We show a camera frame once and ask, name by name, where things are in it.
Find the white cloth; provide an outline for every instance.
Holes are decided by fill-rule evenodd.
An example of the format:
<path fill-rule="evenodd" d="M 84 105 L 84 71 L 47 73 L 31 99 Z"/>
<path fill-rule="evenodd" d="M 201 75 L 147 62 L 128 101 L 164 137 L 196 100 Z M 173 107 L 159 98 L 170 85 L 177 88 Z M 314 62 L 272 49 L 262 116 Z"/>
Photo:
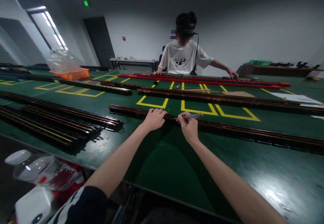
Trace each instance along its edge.
<path fill-rule="evenodd" d="M 190 40 L 188 44 L 181 47 L 177 40 L 167 44 L 164 48 L 159 67 L 167 67 L 168 73 L 171 74 L 190 74 L 195 65 L 195 55 L 197 43 Z M 200 46 L 198 46 L 196 64 L 206 68 L 214 58 L 208 56 Z"/>

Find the white paper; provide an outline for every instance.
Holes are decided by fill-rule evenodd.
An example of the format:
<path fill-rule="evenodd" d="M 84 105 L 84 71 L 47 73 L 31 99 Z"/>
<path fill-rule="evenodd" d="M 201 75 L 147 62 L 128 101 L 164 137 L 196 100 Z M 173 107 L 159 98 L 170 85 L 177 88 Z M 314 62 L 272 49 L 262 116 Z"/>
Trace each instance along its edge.
<path fill-rule="evenodd" d="M 322 119 L 324 119 L 324 117 L 321 117 L 321 116 L 313 116 L 313 115 L 312 115 L 312 117 L 313 117 L 313 118 L 322 118 Z"/>
<path fill-rule="evenodd" d="M 316 103 L 316 104 L 323 104 L 320 101 L 313 100 L 307 96 L 304 95 L 293 95 L 293 94 L 283 94 L 283 93 L 277 93 L 273 92 L 271 93 L 274 96 L 280 97 L 282 99 L 286 99 L 289 101 L 298 101 L 298 102 L 308 102 L 308 103 Z"/>
<path fill-rule="evenodd" d="M 301 104 L 301 106 L 311 106 L 311 107 L 321 107 L 321 108 L 324 108 L 324 106 L 320 106 L 320 105 L 317 105 L 317 104 Z"/>

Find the wooden table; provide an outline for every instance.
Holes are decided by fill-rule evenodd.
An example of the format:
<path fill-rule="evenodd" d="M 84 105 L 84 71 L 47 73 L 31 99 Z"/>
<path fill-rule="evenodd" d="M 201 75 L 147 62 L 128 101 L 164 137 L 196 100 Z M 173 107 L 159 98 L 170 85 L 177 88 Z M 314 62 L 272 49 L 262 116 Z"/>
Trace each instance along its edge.
<path fill-rule="evenodd" d="M 252 64 L 243 64 L 236 71 L 240 78 L 248 78 L 248 75 L 273 75 L 273 76 L 292 76 L 306 77 L 310 72 L 318 71 L 311 68 L 284 68 L 279 66 L 260 66 Z"/>

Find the exit sign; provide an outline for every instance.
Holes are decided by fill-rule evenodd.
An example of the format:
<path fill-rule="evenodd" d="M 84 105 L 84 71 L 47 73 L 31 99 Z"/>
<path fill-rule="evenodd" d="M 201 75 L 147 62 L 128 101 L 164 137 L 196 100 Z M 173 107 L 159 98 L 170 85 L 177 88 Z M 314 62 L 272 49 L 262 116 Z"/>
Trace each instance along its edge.
<path fill-rule="evenodd" d="M 90 0 L 84 0 L 83 3 L 84 3 L 84 6 L 86 6 L 86 7 L 91 6 Z"/>

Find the vr headset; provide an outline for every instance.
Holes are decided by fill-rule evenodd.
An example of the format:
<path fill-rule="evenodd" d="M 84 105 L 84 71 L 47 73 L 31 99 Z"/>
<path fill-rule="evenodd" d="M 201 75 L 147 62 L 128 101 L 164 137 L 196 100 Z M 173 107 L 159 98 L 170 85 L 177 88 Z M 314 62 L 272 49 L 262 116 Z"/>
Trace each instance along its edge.
<path fill-rule="evenodd" d="M 193 23 L 177 26 L 179 36 L 182 38 L 190 38 L 195 34 L 196 25 Z"/>

